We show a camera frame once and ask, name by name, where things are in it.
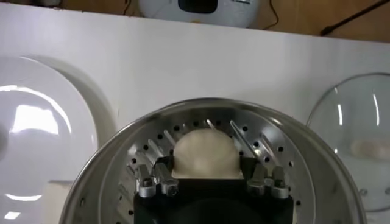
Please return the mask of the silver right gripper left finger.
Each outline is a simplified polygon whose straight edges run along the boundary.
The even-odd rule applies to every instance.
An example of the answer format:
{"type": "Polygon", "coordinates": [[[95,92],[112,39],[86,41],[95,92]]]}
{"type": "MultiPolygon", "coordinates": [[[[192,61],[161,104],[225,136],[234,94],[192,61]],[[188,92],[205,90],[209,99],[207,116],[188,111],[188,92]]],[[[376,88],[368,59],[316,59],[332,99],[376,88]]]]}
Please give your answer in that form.
{"type": "Polygon", "coordinates": [[[179,191],[179,180],[174,178],[174,157],[159,158],[152,166],[140,164],[135,170],[135,189],[141,198],[151,198],[158,194],[174,197],[179,191]]]}

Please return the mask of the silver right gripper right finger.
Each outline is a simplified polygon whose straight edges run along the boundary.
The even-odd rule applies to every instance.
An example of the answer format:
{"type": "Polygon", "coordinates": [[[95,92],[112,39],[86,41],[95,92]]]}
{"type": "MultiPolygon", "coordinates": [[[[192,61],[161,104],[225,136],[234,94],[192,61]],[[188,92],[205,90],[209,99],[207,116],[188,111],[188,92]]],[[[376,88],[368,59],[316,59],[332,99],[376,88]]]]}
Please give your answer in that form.
{"type": "Polygon", "coordinates": [[[256,196],[284,200],[289,197],[289,186],[282,166],[274,166],[271,174],[268,168],[255,158],[241,157],[240,169],[246,180],[247,190],[256,196]]]}

